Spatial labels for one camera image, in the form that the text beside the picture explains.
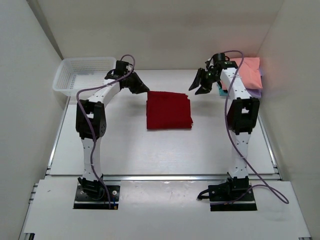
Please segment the red t shirt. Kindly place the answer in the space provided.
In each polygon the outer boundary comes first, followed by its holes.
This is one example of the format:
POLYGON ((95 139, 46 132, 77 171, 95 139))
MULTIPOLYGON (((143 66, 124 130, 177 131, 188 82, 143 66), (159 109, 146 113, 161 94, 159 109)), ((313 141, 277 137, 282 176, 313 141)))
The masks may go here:
POLYGON ((149 91, 146 100, 148 130, 191 129, 191 101, 184 93, 149 91))

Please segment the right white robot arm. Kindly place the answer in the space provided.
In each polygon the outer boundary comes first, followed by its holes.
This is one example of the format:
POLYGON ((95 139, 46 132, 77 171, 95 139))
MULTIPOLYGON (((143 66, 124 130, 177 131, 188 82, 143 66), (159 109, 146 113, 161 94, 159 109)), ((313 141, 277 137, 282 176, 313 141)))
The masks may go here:
POLYGON ((196 95, 211 92, 213 84, 227 87, 224 104, 224 121, 232 145, 232 165, 225 182, 210 185, 199 193, 197 200, 209 199, 213 204, 229 204, 250 193, 252 186, 248 173, 248 145, 253 129, 257 124, 260 101, 252 97, 240 77, 240 66, 230 60, 224 52, 214 54, 199 68, 189 87, 196 95))

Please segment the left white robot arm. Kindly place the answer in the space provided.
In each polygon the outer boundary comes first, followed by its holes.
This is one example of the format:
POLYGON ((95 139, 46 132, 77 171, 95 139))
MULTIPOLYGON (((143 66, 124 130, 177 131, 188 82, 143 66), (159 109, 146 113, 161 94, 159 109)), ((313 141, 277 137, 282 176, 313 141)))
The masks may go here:
POLYGON ((108 72, 104 85, 84 88, 76 93, 76 123, 83 147, 84 169, 78 182, 82 190, 94 201, 111 203, 111 194, 101 171, 101 140, 107 130, 105 108, 122 89, 142 94, 150 89, 133 71, 125 75, 108 72))

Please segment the teal folded t shirt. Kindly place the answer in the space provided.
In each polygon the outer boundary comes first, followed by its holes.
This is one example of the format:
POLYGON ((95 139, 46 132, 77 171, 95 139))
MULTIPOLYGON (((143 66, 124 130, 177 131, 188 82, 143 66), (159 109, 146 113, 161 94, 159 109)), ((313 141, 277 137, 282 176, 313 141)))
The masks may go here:
POLYGON ((227 97, 228 96, 228 91, 227 90, 223 90, 222 87, 217 84, 217 88, 218 88, 218 93, 220 97, 227 97))

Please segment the pink folded t shirt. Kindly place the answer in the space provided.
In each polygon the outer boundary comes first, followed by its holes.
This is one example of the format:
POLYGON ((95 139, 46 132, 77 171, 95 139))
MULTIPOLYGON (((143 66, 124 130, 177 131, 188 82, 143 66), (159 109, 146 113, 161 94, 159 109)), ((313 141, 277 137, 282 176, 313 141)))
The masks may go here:
POLYGON ((238 74, 240 75, 242 83, 246 89, 263 89, 259 57, 245 57, 238 74))

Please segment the lavender folded t shirt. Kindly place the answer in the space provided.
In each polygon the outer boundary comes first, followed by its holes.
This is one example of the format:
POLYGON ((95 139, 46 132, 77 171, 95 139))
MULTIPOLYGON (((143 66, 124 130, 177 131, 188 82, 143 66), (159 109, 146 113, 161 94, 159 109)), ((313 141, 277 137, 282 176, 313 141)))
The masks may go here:
POLYGON ((262 97, 262 90, 261 89, 247 88, 246 90, 253 98, 260 99, 262 97))

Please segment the white perforated plastic basket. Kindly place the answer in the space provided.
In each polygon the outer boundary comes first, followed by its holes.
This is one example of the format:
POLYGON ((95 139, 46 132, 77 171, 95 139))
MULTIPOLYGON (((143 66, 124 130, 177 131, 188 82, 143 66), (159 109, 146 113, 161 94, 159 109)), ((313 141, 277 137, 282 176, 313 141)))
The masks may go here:
POLYGON ((104 84, 107 73, 116 66, 114 57, 75 57, 61 61, 52 89, 67 97, 75 97, 82 89, 104 84))

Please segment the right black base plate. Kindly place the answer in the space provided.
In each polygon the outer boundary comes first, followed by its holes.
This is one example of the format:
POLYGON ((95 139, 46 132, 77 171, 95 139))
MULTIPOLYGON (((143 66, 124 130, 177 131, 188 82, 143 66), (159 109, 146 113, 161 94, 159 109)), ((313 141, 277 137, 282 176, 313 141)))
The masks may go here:
POLYGON ((253 190, 230 190, 226 184, 208 186, 211 212, 257 211, 253 190))

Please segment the aluminium frame rail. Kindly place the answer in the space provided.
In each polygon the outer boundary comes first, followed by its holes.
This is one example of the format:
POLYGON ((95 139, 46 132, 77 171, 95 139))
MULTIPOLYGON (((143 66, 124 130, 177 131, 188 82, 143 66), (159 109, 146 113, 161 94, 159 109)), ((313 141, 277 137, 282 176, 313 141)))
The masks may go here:
MULTIPOLYGON (((62 178, 78 178, 80 175, 53 175, 46 173, 45 178, 62 177, 62 178)), ((104 175, 104 181, 222 181, 227 175, 104 175)), ((278 172, 274 174, 263 174, 262 178, 266 181, 279 181, 281 176, 278 172)), ((250 180, 259 180, 256 175, 250 175, 250 180)))

